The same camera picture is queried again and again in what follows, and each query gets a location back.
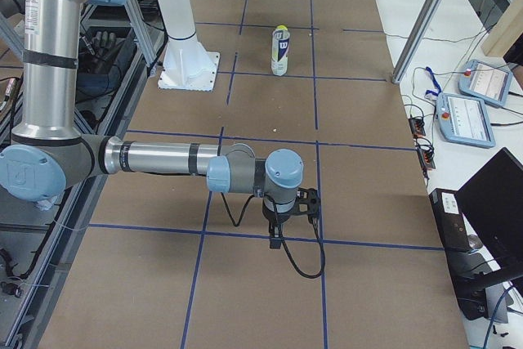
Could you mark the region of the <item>orange black connector upper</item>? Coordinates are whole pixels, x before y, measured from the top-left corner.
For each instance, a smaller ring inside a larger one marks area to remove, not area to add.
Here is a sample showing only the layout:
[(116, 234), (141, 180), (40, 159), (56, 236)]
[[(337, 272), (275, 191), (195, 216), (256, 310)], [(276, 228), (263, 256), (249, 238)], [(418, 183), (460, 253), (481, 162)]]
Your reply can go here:
[(410, 117), (408, 121), (413, 137), (426, 136), (423, 117)]

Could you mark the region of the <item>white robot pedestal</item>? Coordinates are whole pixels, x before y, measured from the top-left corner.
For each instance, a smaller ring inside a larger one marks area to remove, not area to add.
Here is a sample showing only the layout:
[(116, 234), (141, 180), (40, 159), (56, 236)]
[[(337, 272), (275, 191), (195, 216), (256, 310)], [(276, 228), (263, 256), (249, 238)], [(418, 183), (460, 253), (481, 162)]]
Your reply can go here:
[(159, 88), (210, 92), (220, 54), (207, 51), (197, 36), (190, 0), (158, 0), (168, 44)]

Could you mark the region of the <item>far teach pendant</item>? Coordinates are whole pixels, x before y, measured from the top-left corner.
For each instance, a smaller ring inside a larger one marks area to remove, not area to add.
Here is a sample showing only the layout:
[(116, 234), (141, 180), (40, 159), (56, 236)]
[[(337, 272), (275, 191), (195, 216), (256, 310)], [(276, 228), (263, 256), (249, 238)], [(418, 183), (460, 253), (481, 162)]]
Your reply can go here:
[(458, 80), (458, 90), (482, 99), (487, 105), (504, 107), (513, 73), (506, 65), (495, 66), (481, 60), (470, 60)]

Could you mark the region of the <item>orange black connector lower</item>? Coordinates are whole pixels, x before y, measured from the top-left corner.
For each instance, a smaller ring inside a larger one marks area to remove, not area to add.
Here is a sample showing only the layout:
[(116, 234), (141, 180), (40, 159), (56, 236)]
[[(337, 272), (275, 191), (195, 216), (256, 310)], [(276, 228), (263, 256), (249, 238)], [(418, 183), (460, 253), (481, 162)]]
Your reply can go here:
[(434, 162), (434, 147), (432, 145), (416, 145), (418, 160), (423, 171), (430, 171), (436, 168)]

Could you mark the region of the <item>aluminium frame post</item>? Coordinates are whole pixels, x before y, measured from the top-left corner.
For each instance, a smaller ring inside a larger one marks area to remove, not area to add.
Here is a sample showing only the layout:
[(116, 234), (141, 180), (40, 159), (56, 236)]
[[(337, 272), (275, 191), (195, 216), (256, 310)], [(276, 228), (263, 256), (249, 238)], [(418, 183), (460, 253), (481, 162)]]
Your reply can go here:
[(425, 0), (423, 3), (418, 18), (413, 25), (412, 31), (409, 34), (399, 60), (394, 68), (391, 76), (391, 81), (393, 83), (399, 84), (401, 79), (404, 77), (441, 1), (442, 0)]

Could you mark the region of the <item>tennis ball can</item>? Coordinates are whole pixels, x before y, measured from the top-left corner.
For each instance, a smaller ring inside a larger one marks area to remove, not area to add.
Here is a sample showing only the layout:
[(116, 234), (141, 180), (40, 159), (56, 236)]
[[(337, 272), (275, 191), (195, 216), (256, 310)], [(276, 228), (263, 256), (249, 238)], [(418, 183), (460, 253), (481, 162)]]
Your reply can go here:
[(272, 33), (271, 41), (271, 71), (273, 75), (283, 76), (288, 69), (288, 51), (290, 32)]

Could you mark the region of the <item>orange black connector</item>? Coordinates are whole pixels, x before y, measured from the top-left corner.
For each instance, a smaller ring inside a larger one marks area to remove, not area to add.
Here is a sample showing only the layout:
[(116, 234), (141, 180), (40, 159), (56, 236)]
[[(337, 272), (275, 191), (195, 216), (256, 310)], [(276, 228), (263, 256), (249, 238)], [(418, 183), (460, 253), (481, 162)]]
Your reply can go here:
[(410, 117), (408, 121), (413, 137), (426, 136), (423, 117)]
[(432, 145), (416, 145), (418, 160), (423, 171), (430, 171), (436, 168), (434, 162), (434, 147)]

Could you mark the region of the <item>teach pendant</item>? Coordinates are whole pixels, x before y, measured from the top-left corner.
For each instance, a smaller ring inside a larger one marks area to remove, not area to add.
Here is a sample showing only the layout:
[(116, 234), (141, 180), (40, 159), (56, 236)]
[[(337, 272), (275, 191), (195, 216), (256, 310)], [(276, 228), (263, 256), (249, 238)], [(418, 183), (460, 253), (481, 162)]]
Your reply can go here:
[(495, 66), (481, 60), (470, 60), (458, 80), (458, 90), (482, 99), (487, 105), (504, 107), (513, 73), (506, 65)]
[(436, 99), (436, 118), (448, 142), (486, 149), (496, 145), (486, 105), (480, 98), (442, 92)]

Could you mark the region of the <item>black computer box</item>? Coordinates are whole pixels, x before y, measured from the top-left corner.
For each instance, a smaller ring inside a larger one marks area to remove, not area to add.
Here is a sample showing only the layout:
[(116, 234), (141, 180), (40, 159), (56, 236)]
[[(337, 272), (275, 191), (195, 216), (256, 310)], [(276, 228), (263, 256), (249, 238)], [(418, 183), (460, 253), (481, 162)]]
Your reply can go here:
[(429, 195), (458, 305), (468, 320), (492, 318), (506, 324), (507, 301), (498, 298), (503, 283), (516, 275), (511, 267), (489, 267), (480, 250), (483, 243), (469, 234), (453, 190), (435, 189)]

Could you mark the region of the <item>black monitor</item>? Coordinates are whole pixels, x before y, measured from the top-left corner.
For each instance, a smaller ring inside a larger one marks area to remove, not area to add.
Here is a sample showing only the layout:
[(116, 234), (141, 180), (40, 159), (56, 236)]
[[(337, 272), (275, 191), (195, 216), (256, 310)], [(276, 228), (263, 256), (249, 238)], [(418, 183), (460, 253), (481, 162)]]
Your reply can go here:
[(464, 280), (475, 292), (511, 281), (522, 292), (522, 163), (505, 147), (456, 193), (458, 206), (500, 268)]

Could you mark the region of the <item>near teach pendant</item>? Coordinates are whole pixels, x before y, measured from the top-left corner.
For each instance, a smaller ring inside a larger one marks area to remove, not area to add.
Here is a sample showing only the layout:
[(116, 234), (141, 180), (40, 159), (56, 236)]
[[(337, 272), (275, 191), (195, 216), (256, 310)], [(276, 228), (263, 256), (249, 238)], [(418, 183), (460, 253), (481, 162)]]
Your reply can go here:
[(480, 98), (442, 92), (436, 99), (436, 118), (448, 142), (486, 149), (496, 145), (486, 105)]

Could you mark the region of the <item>wooden board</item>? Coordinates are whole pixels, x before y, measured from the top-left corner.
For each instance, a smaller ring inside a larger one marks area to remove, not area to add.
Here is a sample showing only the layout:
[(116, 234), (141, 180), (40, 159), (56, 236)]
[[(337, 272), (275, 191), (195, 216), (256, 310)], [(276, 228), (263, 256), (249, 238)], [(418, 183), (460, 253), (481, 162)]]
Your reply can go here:
[(486, 56), (503, 57), (522, 35), (522, 0), (509, 1), (507, 9), (481, 44)]

